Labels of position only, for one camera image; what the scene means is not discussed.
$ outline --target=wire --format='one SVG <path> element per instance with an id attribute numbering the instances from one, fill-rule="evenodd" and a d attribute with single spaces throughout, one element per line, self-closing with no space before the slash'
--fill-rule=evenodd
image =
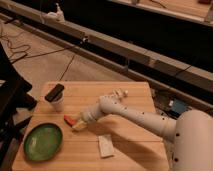
<path id="1" fill-rule="evenodd" d="M 204 112 L 210 112 L 210 111 L 213 111 L 213 108 L 209 108 L 209 109 L 204 110 Z"/>
<path id="2" fill-rule="evenodd" d="M 199 59 L 199 56 L 197 56 L 197 57 L 194 59 L 194 61 L 192 62 L 191 65 L 189 65 L 189 66 L 186 67 L 185 69 L 182 69 L 182 70 L 178 71 L 178 72 L 175 73 L 172 77 L 173 77 L 173 78 L 176 78 L 176 77 L 177 77 L 178 75 L 180 75 L 181 73 L 186 72 L 189 68 L 191 68 L 193 65 L 195 65 L 195 64 L 197 63 L 197 60 L 198 60 L 198 59 Z M 157 92 L 158 92 L 158 93 L 160 93 L 160 92 L 168 92 L 168 91 L 172 88 L 172 86 L 174 85 L 174 83 L 175 83 L 175 80 L 173 79 L 173 80 L 168 84 L 168 85 L 169 85 L 168 88 L 157 90 Z"/>
<path id="3" fill-rule="evenodd" d="M 18 38 L 23 33 L 24 33 L 24 31 L 15 36 L 6 35 L 6 34 L 4 35 L 4 27 L 3 27 L 3 23 L 1 22 L 0 39 L 3 41 L 6 41 L 7 47 L 11 52 L 11 55 L 8 57 L 11 61 L 23 59 L 24 57 L 26 57 L 28 55 L 27 51 L 31 48 L 30 45 L 24 44 L 24 45 L 14 47 L 12 41 L 9 39 L 9 37 Z M 12 59 L 17 54 L 22 54 L 22 55 L 16 59 Z"/>
<path id="4" fill-rule="evenodd" d="M 69 61 L 68 65 L 67 65 L 66 69 L 64 70 L 63 74 L 61 75 L 59 81 L 61 81 L 61 80 L 63 79 L 64 75 L 67 73 L 67 71 L 68 71 L 70 65 L 72 64 L 72 62 L 73 62 L 74 59 L 75 59 L 75 56 L 78 54 L 78 52 L 79 52 L 80 49 L 81 49 L 81 46 L 80 46 L 80 45 L 82 45 L 83 43 L 85 43 L 85 42 L 81 41 L 81 42 L 79 43 L 77 51 L 73 54 L 71 60 Z"/>
<path id="5" fill-rule="evenodd" d="M 163 5 L 162 3 L 158 2 L 158 1 L 155 1 L 155 0 L 149 0 L 149 1 L 150 1 L 150 2 L 153 2 L 153 3 L 155 3 L 155 4 L 158 4 L 158 5 L 160 5 L 162 8 L 166 9 L 166 6 Z"/>

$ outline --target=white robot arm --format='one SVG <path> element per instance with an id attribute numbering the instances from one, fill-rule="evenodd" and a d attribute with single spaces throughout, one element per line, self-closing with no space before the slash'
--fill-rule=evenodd
<path id="1" fill-rule="evenodd" d="M 138 111 L 120 103 L 126 93 L 119 90 L 99 98 L 82 112 L 73 126 L 81 130 L 108 114 L 122 116 L 150 132 L 174 143 L 173 171 L 213 171 L 213 120 L 208 114 L 191 110 L 178 120 Z"/>

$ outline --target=chair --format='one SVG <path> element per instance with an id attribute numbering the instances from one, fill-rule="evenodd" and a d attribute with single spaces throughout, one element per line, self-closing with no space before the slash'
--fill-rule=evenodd
<path id="1" fill-rule="evenodd" d="M 15 70 L 10 63 L 0 43 L 0 80 L 5 82 L 0 86 L 0 165 L 5 157 L 13 138 L 22 140 L 20 129 L 26 126 L 30 119 L 14 125 L 13 115 L 17 107 L 33 109 L 37 101 L 27 94 L 32 85 Z"/>

